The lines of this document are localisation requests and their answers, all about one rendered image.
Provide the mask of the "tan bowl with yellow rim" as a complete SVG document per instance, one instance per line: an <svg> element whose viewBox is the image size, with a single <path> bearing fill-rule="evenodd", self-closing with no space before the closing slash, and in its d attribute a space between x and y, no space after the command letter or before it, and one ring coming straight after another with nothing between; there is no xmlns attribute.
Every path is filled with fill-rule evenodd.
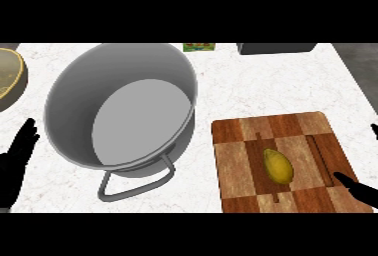
<svg viewBox="0 0 378 256"><path fill-rule="evenodd" d="M28 84L28 67L21 54L0 48L0 112L18 101Z"/></svg>

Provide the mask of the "grey metal pot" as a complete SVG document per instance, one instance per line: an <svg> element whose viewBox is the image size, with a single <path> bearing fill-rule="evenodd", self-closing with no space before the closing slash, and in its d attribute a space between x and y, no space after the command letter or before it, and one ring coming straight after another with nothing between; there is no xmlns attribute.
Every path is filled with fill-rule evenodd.
<svg viewBox="0 0 378 256"><path fill-rule="evenodd" d="M152 183L112 195L133 197L164 185L190 142L198 95L185 54L167 43L103 43L69 63L52 86L44 130L59 155L108 176Z"/></svg>

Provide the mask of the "green carton box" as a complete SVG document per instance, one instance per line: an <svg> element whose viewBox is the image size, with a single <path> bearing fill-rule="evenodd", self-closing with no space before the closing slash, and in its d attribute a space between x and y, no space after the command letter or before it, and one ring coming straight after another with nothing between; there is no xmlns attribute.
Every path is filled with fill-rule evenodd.
<svg viewBox="0 0 378 256"><path fill-rule="evenodd" d="M214 43L185 43L183 44L185 52L213 51L214 49L216 49Z"/></svg>

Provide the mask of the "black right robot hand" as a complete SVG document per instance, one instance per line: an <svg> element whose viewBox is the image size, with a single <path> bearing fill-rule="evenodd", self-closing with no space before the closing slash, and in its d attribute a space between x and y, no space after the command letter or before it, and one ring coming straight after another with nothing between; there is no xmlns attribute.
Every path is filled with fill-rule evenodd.
<svg viewBox="0 0 378 256"><path fill-rule="evenodd" d="M378 189L371 186L356 182L347 175L341 172L334 173L334 177L341 182L343 186L347 188L351 196L363 202L366 205L378 209Z"/></svg>

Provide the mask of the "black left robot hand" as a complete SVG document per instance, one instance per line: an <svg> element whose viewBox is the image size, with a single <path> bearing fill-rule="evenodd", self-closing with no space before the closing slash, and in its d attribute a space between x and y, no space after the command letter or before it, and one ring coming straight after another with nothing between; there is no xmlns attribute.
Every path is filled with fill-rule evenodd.
<svg viewBox="0 0 378 256"><path fill-rule="evenodd" d="M38 138L35 120L28 118L7 152L0 154L0 212L6 212L18 200L25 169Z"/></svg>

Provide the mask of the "dark grey appliance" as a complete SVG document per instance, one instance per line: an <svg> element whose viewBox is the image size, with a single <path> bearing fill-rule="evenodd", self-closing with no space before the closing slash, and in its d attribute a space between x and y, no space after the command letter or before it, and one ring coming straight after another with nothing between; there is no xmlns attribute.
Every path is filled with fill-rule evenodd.
<svg viewBox="0 0 378 256"><path fill-rule="evenodd" d="M310 52L314 43L238 43L241 55Z"/></svg>

